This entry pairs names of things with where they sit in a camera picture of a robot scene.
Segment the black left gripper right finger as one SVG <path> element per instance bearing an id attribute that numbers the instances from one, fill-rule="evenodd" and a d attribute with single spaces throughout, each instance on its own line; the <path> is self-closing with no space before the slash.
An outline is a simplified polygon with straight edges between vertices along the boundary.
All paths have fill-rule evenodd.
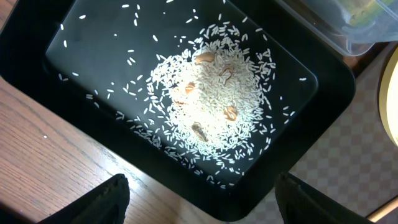
<path id="1" fill-rule="evenodd" d="M 288 172 L 274 187 L 284 224 L 373 224 Z"/>

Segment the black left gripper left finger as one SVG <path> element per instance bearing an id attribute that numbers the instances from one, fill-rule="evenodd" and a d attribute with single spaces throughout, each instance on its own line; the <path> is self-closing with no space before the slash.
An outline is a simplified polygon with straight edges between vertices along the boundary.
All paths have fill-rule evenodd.
<path id="1" fill-rule="evenodd" d="M 40 223 L 123 224 L 129 201 L 129 182 L 116 174 Z"/>

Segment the yellow plate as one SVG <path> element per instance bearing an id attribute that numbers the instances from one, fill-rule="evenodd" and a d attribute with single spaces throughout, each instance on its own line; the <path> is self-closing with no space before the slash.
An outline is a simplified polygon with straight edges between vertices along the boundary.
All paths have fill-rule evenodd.
<path id="1" fill-rule="evenodd" d="M 378 108 L 385 131 L 397 146 L 397 47 L 390 54 L 380 77 Z"/>

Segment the green yellow snack wrapper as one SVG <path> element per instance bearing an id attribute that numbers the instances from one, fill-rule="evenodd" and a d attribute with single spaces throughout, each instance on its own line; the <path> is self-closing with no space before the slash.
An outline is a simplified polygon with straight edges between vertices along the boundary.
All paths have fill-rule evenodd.
<path id="1" fill-rule="evenodd" d="M 337 0 L 342 24 L 364 27 L 390 24 L 397 20 L 397 0 Z"/>

